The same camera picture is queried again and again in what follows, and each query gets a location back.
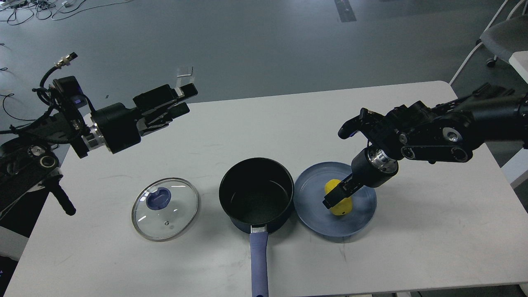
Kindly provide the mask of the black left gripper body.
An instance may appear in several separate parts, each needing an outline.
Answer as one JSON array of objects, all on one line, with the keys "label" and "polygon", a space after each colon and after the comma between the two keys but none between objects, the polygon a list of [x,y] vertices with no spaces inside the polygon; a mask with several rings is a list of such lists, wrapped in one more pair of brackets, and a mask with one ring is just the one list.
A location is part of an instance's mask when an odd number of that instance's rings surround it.
[{"label": "black left gripper body", "polygon": [[165,84],[135,96],[133,102],[134,108],[116,103],[90,114],[92,126],[82,136],[83,155],[101,146],[115,154],[166,128],[175,118],[170,109],[178,103],[178,93]]}]

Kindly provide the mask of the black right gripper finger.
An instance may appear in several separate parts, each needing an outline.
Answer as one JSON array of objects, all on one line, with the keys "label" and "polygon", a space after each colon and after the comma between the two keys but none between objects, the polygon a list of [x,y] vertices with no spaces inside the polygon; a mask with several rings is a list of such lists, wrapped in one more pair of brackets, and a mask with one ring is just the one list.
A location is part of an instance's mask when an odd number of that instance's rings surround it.
[{"label": "black right gripper finger", "polygon": [[342,185],[337,185],[329,194],[324,196],[323,205],[327,209],[330,209],[330,207],[337,205],[342,199],[350,196],[351,190]]}]

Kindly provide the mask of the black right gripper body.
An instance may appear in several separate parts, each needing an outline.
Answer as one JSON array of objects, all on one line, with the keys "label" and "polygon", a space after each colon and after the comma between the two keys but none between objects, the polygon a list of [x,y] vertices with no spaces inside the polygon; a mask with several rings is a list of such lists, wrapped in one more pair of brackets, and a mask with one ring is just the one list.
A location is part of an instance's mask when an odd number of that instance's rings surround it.
[{"label": "black right gripper body", "polygon": [[352,196],[360,188],[377,188],[398,173],[398,161],[377,147],[366,147],[351,162],[351,174],[334,189],[335,198]]}]

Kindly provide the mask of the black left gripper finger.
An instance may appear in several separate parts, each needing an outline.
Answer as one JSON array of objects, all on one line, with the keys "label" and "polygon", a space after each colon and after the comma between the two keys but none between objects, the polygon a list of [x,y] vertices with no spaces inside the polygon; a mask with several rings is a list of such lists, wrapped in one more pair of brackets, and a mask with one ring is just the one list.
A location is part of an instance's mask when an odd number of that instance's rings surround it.
[{"label": "black left gripper finger", "polygon": [[194,83],[188,83],[183,86],[173,88],[173,96],[176,102],[182,102],[198,94],[198,90]]},{"label": "black left gripper finger", "polygon": [[176,104],[170,107],[169,109],[167,109],[166,114],[165,114],[165,121],[167,123],[170,123],[177,117],[183,116],[189,112],[190,112],[190,109],[187,103]]}]

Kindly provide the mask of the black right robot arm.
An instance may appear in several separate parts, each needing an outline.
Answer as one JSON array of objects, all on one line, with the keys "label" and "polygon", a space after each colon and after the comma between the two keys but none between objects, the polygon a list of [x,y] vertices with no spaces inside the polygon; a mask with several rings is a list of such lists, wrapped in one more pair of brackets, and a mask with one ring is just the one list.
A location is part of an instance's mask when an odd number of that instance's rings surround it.
[{"label": "black right robot arm", "polygon": [[338,137],[362,133],[368,145],[351,161],[351,174],[322,201],[327,209],[360,188],[377,188],[398,173],[402,159],[466,163],[487,141],[522,141],[527,148],[527,94],[485,83],[470,95],[428,107],[401,105],[386,115],[362,108]]}]

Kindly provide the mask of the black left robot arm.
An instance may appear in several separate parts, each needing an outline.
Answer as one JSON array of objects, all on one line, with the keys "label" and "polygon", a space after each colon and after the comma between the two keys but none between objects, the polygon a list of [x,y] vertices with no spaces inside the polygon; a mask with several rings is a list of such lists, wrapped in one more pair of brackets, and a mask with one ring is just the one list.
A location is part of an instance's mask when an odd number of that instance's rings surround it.
[{"label": "black left robot arm", "polygon": [[46,189],[67,215],[74,215],[76,209],[60,186],[63,175],[54,145],[70,145],[79,158],[102,146],[113,154],[121,152],[188,113],[185,100],[198,94],[192,82],[175,88],[165,84],[135,96],[133,108],[116,103],[95,109],[74,76],[45,85],[51,74],[76,58],[74,52],[62,57],[33,89],[47,105],[42,116],[1,131],[15,136],[1,145],[2,213],[26,193]]}]

